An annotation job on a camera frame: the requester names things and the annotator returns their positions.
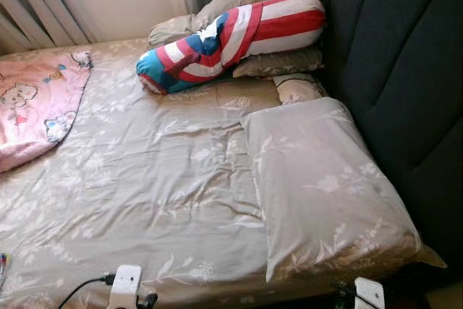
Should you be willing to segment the bed with grey floral sheet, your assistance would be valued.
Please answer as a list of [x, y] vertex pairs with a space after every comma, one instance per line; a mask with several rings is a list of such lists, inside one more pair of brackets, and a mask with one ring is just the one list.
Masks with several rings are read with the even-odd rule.
[[141, 266], [158, 309], [244, 308], [327, 295], [333, 282], [268, 282], [267, 231], [242, 120], [281, 106], [267, 80], [225, 80], [166, 96], [135, 73], [128, 40], [19, 52], [90, 52], [76, 120], [52, 150], [0, 172], [0, 309], [106, 307], [92, 279]]

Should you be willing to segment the grey floral pillow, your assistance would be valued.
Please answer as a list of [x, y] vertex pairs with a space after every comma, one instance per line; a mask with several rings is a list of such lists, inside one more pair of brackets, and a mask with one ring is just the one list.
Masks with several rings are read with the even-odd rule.
[[268, 282], [378, 277], [414, 262], [446, 267], [340, 101], [254, 111], [242, 129], [266, 226]]

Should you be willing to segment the pink cartoon print blanket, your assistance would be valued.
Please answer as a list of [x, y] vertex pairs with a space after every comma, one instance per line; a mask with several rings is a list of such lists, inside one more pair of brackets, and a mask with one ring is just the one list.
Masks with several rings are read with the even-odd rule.
[[42, 156], [69, 134], [92, 68], [89, 51], [0, 62], [0, 172]]

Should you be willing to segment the small beige printed pillow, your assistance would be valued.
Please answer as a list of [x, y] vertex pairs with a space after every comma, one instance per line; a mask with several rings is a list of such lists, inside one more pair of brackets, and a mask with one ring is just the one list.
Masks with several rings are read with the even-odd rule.
[[276, 75], [272, 77], [272, 81], [283, 105], [313, 101], [328, 96], [320, 81], [308, 73]]

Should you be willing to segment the red white blue striped bolster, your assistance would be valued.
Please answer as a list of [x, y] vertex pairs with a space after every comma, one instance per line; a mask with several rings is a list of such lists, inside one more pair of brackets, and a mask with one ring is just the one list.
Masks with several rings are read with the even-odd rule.
[[136, 73], [148, 90], [171, 94], [215, 80], [242, 59], [301, 50], [326, 25], [319, 0], [267, 0], [223, 12], [195, 34], [145, 52]]

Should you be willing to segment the dark padded headboard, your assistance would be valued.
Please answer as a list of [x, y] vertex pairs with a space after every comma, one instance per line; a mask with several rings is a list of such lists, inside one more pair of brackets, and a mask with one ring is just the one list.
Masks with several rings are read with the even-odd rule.
[[320, 80], [350, 110], [423, 243], [446, 267], [413, 263], [387, 278], [431, 290], [462, 280], [463, 0], [321, 0]]

